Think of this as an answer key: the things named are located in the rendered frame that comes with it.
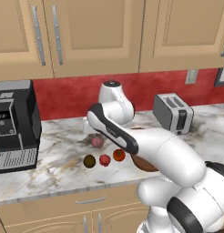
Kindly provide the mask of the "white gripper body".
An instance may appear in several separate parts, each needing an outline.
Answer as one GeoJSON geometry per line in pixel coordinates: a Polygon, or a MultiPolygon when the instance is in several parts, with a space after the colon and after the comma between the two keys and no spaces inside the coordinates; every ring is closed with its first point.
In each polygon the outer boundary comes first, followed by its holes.
{"type": "Polygon", "coordinates": [[[96,130],[89,125],[89,123],[85,117],[83,118],[82,130],[85,134],[95,134],[96,133],[96,130]]]}

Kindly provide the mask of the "pink onion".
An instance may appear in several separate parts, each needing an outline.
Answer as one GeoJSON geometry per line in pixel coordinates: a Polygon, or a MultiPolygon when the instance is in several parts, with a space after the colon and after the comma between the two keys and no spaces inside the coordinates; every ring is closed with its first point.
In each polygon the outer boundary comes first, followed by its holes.
{"type": "Polygon", "coordinates": [[[104,140],[101,137],[93,137],[91,144],[94,148],[101,148],[104,145],[104,140]]]}

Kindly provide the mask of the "dark green avocado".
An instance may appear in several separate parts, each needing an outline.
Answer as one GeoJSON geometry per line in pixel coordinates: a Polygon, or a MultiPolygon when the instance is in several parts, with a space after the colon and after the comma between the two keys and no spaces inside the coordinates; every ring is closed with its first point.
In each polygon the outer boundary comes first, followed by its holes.
{"type": "Polygon", "coordinates": [[[92,155],[86,155],[83,163],[85,167],[92,168],[96,164],[96,159],[92,155]]]}

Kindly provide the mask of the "red bell pepper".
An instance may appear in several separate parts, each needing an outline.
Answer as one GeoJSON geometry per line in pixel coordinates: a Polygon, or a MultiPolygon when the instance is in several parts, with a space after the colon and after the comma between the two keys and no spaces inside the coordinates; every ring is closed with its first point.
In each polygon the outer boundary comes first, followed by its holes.
{"type": "Polygon", "coordinates": [[[107,167],[110,164],[110,161],[111,159],[110,159],[110,156],[108,155],[101,155],[99,157],[99,163],[101,166],[107,167]]]}

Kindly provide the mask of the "orange-red tomato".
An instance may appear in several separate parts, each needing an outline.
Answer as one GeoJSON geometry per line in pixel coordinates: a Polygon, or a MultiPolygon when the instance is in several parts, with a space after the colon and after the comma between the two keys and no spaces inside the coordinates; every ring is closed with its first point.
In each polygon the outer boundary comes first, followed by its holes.
{"type": "Polygon", "coordinates": [[[121,162],[125,159],[126,157],[126,153],[124,150],[122,149],[116,149],[114,152],[113,152],[113,158],[118,161],[118,162],[121,162]]]}

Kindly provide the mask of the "brown wooden cutting board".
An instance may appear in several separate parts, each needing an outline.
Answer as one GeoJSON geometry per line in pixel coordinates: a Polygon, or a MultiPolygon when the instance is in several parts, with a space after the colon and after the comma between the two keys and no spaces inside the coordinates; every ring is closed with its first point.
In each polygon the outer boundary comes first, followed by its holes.
{"type": "Polygon", "coordinates": [[[139,169],[146,171],[146,172],[156,172],[158,169],[154,167],[152,164],[147,162],[142,157],[138,157],[137,155],[131,155],[131,158],[133,160],[133,163],[138,167],[139,169]]]}

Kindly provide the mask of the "black coffee machine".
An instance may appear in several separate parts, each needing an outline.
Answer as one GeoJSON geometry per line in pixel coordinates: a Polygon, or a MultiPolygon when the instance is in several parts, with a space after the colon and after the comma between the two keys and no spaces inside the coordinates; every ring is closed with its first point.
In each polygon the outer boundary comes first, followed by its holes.
{"type": "Polygon", "coordinates": [[[41,133],[33,81],[0,81],[0,174],[36,168],[41,133]]]}

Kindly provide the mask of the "silver toaster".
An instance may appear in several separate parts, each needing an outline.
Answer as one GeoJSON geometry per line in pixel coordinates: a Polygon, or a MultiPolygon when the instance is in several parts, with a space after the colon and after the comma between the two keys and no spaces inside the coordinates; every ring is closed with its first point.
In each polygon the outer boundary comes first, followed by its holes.
{"type": "Polygon", "coordinates": [[[176,93],[155,95],[152,112],[163,128],[176,135],[189,132],[194,116],[194,110],[176,93]]]}

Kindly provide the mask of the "beige drawer front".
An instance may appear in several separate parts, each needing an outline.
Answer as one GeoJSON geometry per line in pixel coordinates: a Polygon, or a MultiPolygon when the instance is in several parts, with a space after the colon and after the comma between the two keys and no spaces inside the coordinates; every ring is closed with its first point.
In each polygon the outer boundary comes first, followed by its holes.
{"type": "Polygon", "coordinates": [[[138,201],[137,184],[133,184],[3,205],[0,206],[0,218],[6,226],[11,226],[101,208],[118,207],[137,203],[138,201]],[[89,200],[103,196],[106,196],[106,199],[103,201],[81,205],[76,204],[76,200],[89,200]]]}

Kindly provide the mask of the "beige base cupboard door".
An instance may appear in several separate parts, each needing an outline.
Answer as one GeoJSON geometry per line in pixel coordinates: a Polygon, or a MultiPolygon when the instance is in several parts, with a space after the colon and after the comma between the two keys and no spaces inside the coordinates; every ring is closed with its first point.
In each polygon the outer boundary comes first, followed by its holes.
{"type": "Polygon", "coordinates": [[[93,211],[94,233],[98,233],[98,213],[101,214],[102,218],[102,233],[137,233],[137,228],[148,215],[148,208],[143,204],[133,203],[93,211]]]}
{"type": "Polygon", "coordinates": [[[83,217],[87,217],[87,233],[92,231],[92,219],[89,211],[14,224],[5,228],[6,233],[85,233],[83,217]]]}

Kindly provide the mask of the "grey framed appliance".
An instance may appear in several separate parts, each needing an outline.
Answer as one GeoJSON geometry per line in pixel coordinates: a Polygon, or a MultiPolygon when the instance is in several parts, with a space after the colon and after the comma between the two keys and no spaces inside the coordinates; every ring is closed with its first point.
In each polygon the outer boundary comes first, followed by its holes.
{"type": "Polygon", "coordinates": [[[224,66],[218,70],[214,86],[224,86],[224,66]]]}

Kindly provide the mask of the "beige wall cupboard door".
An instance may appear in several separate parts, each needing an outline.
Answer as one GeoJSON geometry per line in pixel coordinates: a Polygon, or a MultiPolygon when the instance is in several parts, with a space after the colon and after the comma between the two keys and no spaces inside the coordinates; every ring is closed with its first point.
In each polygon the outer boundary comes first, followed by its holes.
{"type": "Polygon", "coordinates": [[[0,81],[53,76],[43,0],[0,0],[0,81]],[[46,65],[41,65],[32,14],[36,6],[46,65]]]}
{"type": "Polygon", "coordinates": [[[223,67],[223,50],[224,0],[146,0],[141,72],[223,67]]]}
{"type": "Polygon", "coordinates": [[[144,0],[43,0],[55,77],[136,73],[144,0]],[[63,65],[59,65],[56,5],[63,65]]]}

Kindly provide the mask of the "grey wall outlet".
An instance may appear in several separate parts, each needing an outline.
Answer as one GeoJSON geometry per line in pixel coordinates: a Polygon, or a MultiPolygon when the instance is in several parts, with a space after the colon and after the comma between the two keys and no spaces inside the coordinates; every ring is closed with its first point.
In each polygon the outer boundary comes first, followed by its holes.
{"type": "Polygon", "coordinates": [[[197,69],[190,69],[187,73],[185,84],[186,85],[195,84],[198,77],[198,72],[199,71],[197,69]]]}

